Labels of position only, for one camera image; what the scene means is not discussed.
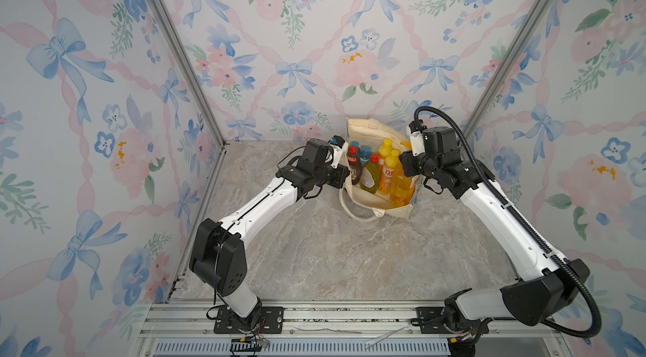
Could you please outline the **yellow cap orange bottle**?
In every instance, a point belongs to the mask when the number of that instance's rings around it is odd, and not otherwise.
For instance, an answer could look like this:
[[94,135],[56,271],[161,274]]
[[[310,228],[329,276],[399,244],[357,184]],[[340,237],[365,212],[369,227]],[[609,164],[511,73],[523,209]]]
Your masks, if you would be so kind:
[[384,159],[382,167],[379,192],[381,195],[388,195],[391,192],[395,171],[400,165],[400,151],[392,149],[391,155]]
[[392,151],[392,149],[393,149],[392,144],[393,144],[393,143],[392,143],[392,140],[391,140],[391,139],[386,138],[386,139],[383,141],[383,143],[382,143],[382,145],[379,147],[379,151],[378,151],[378,154],[379,154],[380,158],[386,158],[386,157],[388,157],[389,155],[391,155],[391,151]]

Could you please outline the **dark red Fairy bottle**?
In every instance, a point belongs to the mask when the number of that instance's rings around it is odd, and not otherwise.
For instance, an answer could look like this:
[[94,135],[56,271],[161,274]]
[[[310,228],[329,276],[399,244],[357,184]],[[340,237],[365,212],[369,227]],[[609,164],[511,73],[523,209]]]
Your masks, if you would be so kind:
[[347,152],[348,167],[350,169],[351,182],[353,185],[358,185],[361,179],[361,174],[363,172],[363,165],[359,160],[359,150],[351,146],[348,148]]

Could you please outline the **orange pump soap bottle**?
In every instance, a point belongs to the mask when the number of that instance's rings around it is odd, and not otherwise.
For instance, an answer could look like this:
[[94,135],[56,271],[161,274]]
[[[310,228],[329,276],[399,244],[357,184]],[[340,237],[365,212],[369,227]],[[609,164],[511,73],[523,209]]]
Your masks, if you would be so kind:
[[391,155],[396,158],[397,165],[391,182],[390,201],[396,207],[403,207],[410,204],[415,194],[415,181],[404,173],[403,164],[400,161],[401,151],[392,149]]

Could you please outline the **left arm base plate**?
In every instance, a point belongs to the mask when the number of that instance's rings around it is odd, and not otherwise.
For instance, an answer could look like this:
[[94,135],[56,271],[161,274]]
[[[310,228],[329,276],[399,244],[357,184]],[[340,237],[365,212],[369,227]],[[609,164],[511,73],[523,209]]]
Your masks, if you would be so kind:
[[216,334],[281,334],[284,325],[284,308],[255,307],[246,318],[243,318],[228,306],[218,306],[208,311],[207,318],[214,321]]

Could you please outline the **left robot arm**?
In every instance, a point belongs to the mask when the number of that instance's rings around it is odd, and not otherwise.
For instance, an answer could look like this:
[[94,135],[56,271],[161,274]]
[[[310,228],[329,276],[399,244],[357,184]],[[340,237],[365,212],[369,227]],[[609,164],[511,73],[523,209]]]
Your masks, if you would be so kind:
[[246,251],[252,239],[286,208],[316,198],[313,190],[326,185],[341,190],[350,175],[341,164],[349,150],[343,138],[313,138],[301,149],[302,154],[279,165],[275,177],[252,200],[219,221],[205,219],[197,228],[188,267],[247,328],[257,326],[262,310],[262,301],[246,279]]

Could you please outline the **cream shopping bag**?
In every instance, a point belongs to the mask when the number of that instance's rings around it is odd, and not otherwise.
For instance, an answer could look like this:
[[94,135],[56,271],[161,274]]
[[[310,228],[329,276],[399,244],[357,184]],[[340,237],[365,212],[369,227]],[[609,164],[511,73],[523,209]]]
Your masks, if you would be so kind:
[[351,176],[339,193],[343,211],[357,222],[410,217],[419,180],[406,178],[399,160],[410,149],[409,139],[375,119],[348,119],[347,133],[343,164]]

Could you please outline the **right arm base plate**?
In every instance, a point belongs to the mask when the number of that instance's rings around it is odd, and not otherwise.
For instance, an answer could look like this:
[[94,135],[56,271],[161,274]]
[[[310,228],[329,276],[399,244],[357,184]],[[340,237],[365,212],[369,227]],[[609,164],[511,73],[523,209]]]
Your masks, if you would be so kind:
[[483,320],[470,320],[456,311],[445,307],[418,307],[415,318],[410,320],[413,327],[423,334],[476,335],[489,333],[489,324]]

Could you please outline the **yellow-green red cap bottle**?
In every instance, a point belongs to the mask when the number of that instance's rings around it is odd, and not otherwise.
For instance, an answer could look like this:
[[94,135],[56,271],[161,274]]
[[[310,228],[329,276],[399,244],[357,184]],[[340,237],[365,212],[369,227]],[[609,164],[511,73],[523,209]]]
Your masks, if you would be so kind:
[[375,194],[378,191],[381,180],[380,157],[375,153],[363,166],[360,178],[360,187],[368,193]]

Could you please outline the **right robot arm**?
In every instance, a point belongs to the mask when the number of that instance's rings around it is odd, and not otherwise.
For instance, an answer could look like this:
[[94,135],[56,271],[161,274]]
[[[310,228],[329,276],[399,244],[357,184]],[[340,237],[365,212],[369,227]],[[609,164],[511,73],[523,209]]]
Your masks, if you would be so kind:
[[516,208],[489,169],[479,160],[463,159],[456,131],[414,122],[406,131],[411,148],[400,155],[405,175],[434,180],[464,203],[504,249],[516,271],[511,284],[480,291],[466,289],[448,297],[442,315],[447,329],[462,332],[486,318],[515,319],[536,326],[548,323],[575,301],[580,291],[566,271],[586,281],[589,268],[579,259],[565,258],[540,234],[530,234],[518,222],[513,215]]

